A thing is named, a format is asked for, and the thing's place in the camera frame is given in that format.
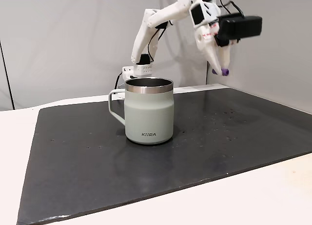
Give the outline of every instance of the cable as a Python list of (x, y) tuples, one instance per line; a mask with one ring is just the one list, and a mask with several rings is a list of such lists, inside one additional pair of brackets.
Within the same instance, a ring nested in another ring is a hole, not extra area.
[(160, 40), (160, 38), (162, 37), (162, 35), (165, 33), (166, 28), (161, 32), (160, 36), (158, 37), (158, 40)]
[[(160, 38), (162, 37), (162, 35), (165, 33), (166, 29), (167, 29), (167, 28), (165, 28), (165, 29), (161, 32), (160, 36), (158, 37), (158, 40), (160, 40)], [(152, 38), (151, 38), (151, 40), (150, 40), (150, 42), (148, 43), (148, 46), (147, 46), (147, 52), (148, 52), (148, 55), (150, 56), (150, 58), (151, 58), (151, 60), (152, 60), (151, 62), (154, 62), (154, 59), (153, 59), (153, 57), (152, 57), (152, 55), (151, 55), (151, 53), (150, 53), (150, 43), (152, 42), (152, 39), (155, 37), (155, 35), (156, 35), (159, 31), (160, 31), (160, 29), (157, 29), (157, 31), (156, 31), (155, 34), (152, 36)], [(119, 78), (120, 78), (121, 75), (122, 75), (122, 72), (117, 76), (116, 83), (115, 83), (115, 89), (117, 89), (118, 81), (119, 81)]]
[(118, 81), (119, 81), (119, 78), (120, 78), (121, 75), (122, 75), (122, 72), (117, 76), (116, 83), (115, 83), (115, 88), (114, 88), (114, 89), (117, 89)]
[(222, 7), (223, 7), (229, 14), (231, 14), (231, 12), (228, 10), (228, 8), (225, 7), (224, 4), (222, 3), (222, 0), (220, 0), (220, 4), (222, 5)]
[(6, 80), (7, 80), (7, 82), (8, 82), (8, 87), (9, 87), (9, 93), (10, 93), (11, 103), (12, 103), (13, 110), (15, 110), (14, 101), (13, 101), (13, 96), (12, 96), (12, 91), (11, 91), (11, 86), (10, 86), (10, 82), (9, 82), (9, 76), (8, 76), (8, 72), (7, 72), (6, 66), (5, 66), (5, 61), (4, 61), (4, 56), (3, 56), (3, 50), (2, 50), (1, 41), (0, 41), (0, 49), (1, 49), (1, 54), (2, 54), (2, 60), (3, 60), (3, 65), (4, 65)]
[(239, 11), (239, 13), (241, 14), (241, 16), (242, 16), (243, 18), (245, 18), (243, 11), (242, 11), (233, 1), (230, 1), (230, 3), (235, 7), (235, 9), (237, 9), (237, 10)]
[(230, 5), (230, 4), (231, 4), (231, 0), (229, 0), (224, 6), (228, 6), (228, 5)]
[(148, 43), (148, 46), (147, 46), (147, 52), (148, 52), (148, 55), (150, 56), (150, 58), (152, 59), (151, 62), (154, 62), (154, 59), (153, 57), (151, 56), (150, 54), (150, 43), (152, 42), (152, 39), (154, 38), (154, 36), (159, 32), (160, 29), (157, 29), (157, 31), (155, 32), (155, 34), (151, 37), (151, 40), (150, 42)]

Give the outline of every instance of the mug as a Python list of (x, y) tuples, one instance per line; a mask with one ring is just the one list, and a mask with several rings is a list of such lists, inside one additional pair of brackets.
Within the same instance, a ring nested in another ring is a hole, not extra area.
[[(127, 80), (125, 89), (109, 94), (109, 112), (123, 125), (126, 136), (140, 144), (169, 140), (174, 131), (174, 83), (168, 79), (136, 78)], [(111, 110), (112, 94), (125, 92), (125, 118)]]

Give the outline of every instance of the black mat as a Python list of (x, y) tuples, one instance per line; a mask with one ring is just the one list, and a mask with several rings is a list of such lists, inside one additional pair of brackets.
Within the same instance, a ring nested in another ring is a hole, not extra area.
[(312, 115), (229, 88), (176, 94), (174, 137), (154, 147), (127, 140), (107, 106), (40, 111), (19, 225), (138, 202), (312, 151)]

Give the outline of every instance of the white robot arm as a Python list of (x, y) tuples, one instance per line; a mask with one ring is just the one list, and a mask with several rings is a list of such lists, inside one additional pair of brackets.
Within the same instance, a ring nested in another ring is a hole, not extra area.
[[(227, 76), (230, 63), (230, 45), (237, 40), (219, 43), (215, 37), (219, 32), (218, 17), (221, 14), (216, 0), (177, 0), (177, 2), (161, 9), (146, 9), (140, 30), (136, 36), (131, 61), (134, 66), (126, 66), (122, 69), (123, 79), (150, 77), (152, 64), (157, 51), (158, 35), (160, 29), (171, 26), (171, 21), (191, 16), (195, 41), (199, 51), (209, 62), (213, 73)], [(147, 47), (148, 54), (142, 54)]]

